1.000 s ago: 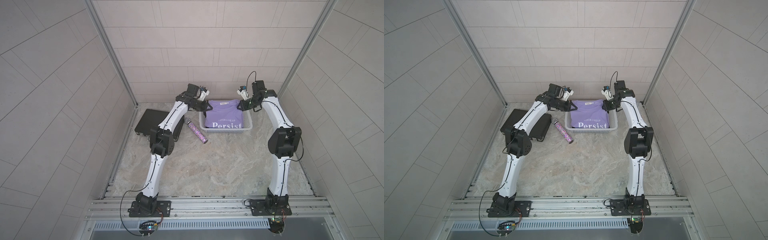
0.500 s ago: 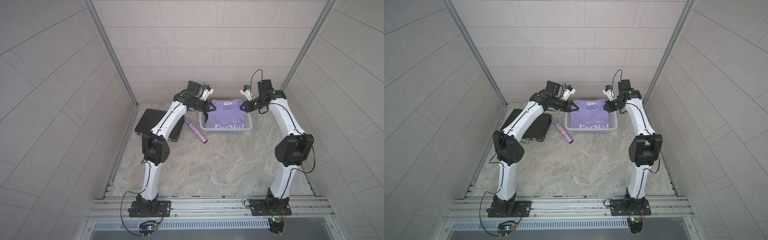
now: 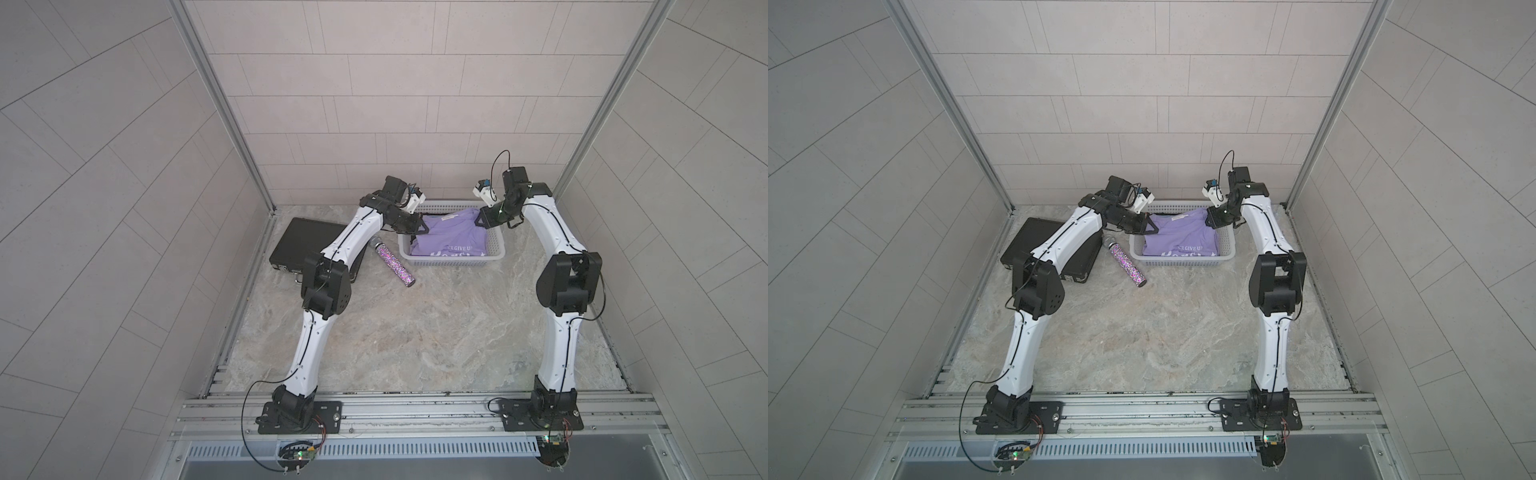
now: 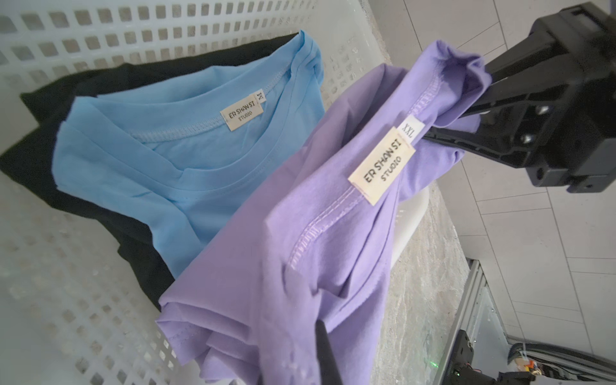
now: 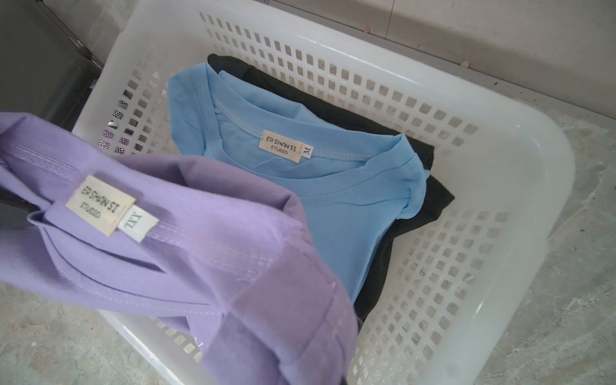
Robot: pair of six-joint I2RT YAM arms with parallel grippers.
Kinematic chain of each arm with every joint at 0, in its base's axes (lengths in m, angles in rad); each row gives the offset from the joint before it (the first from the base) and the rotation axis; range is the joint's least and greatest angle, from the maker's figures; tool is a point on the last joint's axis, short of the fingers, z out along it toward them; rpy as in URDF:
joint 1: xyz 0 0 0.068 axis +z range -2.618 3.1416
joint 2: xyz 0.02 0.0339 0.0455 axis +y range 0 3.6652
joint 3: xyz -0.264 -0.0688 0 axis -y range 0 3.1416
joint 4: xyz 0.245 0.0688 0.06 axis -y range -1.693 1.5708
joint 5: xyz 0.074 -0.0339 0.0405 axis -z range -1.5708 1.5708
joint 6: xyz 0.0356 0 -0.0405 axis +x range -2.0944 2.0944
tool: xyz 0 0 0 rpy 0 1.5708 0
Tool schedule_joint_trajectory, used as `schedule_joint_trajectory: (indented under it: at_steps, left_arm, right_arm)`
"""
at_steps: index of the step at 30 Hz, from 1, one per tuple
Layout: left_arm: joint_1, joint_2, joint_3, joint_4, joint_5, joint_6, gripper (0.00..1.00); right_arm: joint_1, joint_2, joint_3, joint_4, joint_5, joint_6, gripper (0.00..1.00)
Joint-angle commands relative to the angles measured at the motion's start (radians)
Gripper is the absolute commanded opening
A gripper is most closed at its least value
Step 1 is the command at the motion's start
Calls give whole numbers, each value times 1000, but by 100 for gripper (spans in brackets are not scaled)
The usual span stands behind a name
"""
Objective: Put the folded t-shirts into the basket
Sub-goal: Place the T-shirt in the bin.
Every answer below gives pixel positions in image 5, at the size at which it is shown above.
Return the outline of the light blue t-shirt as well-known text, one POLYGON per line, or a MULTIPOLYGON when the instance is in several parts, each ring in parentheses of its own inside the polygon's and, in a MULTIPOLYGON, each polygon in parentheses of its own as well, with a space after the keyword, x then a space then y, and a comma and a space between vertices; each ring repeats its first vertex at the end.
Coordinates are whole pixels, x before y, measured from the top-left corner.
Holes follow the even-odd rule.
POLYGON ((346 130, 208 64, 168 82, 173 141, 300 199, 314 247, 351 298, 394 221, 419 213, 428 170, 406 136, 346 130))

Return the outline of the purple t-shirt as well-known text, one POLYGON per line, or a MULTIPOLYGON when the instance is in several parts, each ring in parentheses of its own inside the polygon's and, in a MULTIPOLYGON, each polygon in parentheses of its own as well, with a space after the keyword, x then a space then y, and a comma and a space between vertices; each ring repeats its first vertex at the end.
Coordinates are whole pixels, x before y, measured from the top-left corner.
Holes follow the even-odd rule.
POLYGON ((1 279, 155 316, 192 335, 221 384, 342 384, 358 324, 293 193, 219 161, 110 157, 27 113, 1 115, 1 279))

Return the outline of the black t-shirt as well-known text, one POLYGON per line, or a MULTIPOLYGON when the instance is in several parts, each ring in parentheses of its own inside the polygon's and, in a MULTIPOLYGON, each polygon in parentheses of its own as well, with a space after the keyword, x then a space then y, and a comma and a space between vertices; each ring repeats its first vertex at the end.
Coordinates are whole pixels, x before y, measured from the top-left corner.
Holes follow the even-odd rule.
MULTIPOLYGON (((397 131, 357 115, 341 107, 336 107, 315 96, 299 91, 287 83, 277 80, 271 75, 258 70, 232 56, 208 56, 208 64, 215 72, 227 72, 240 80, 254 86, 270 91, 278 96, 304 105, 308 110, 325 122, 340 128, 363 133, 395 136, 397 131)), ((400 219, 393 222, 383 235, 375 255, 372 258, 370 269, 367 271, 363 287, 355 300, 355 313, 361 321, 365 321, 370 312, 378 303, 388 274, 391 251, 395 238, 419 229, 436 221, 443 210, 449 206, 455 197, 436 178, 427 179, 426 197, 420 211, 413 218, 400 219)))

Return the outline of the white plastic basket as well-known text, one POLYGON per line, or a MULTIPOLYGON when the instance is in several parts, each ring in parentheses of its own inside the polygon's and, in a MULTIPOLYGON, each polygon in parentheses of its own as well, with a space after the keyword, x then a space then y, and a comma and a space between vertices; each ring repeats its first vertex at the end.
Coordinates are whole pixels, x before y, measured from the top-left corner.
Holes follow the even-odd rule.
POLYGON ((455 199, 393 245, 351 384, 471 384, 548 253, 574 179, 561 128, 531 107, 255 1, 141 1, 73 132, 109 154, 174 152, 167 83, 210 54, 436 149, 455 199))

